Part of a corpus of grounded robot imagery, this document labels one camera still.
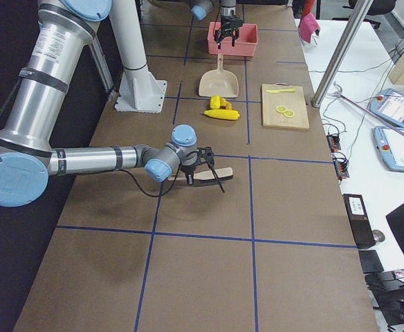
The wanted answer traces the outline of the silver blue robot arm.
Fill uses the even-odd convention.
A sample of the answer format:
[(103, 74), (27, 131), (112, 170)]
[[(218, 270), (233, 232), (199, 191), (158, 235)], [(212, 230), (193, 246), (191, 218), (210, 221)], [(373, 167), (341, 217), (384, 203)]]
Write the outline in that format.
[(149, 71), (134, 1), (40, 1), (39, 35), (27, 65), (21, 69), (17, 95), (0, 130), (0, 206), (19, 207), (38, 199), (51, 175), (116, 172), (142, 167), (157, 182), (173, 171), (191, 175), (199, 164), (196, 133), (175, 127), (160, 149), (85, 147), (54, 149), (49, 140), (82, 49), (91, 49), (106, 89), (111, 74), (97, 32), (109, 19), (124, 73), (119, 111), (158, 113), (167, 82)]
[[(214, 10), (214, 1), (189, 1), (189, 7), (193, 17), (201, 21)], [(235, 47), (239, 39), (239, 30), (244, 24), (236, 13), (236, 1), (220, 0), (217, 16), (220, 17), (220, 26), (213, 32), (213, 37), (218, 48), (221, 48), (221, 42), (227, 38), (231, 38), (231, 45)]]

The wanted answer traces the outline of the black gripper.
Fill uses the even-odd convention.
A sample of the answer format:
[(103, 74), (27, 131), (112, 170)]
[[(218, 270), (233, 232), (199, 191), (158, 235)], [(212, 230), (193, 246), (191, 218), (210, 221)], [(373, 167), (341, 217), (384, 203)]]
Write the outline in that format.
[(221, 43), (226, 37), (226, 31), (231, 31), (232, 47), (235, 47), (242, 26), (243, 21), (238, 20), (235, 7), (221, 7), (221, 23), (219, 28), (214, 31), (214, 40), (217, 43), (217, 47), (221, 48)]
[(187, 155), (187, 159), (181, 165), (181, 171), (185, 174), (188, 186), (193, 185), (193, 175), (199, 165), (199, 161), (199, 153), (197, 151), (192, 151)]

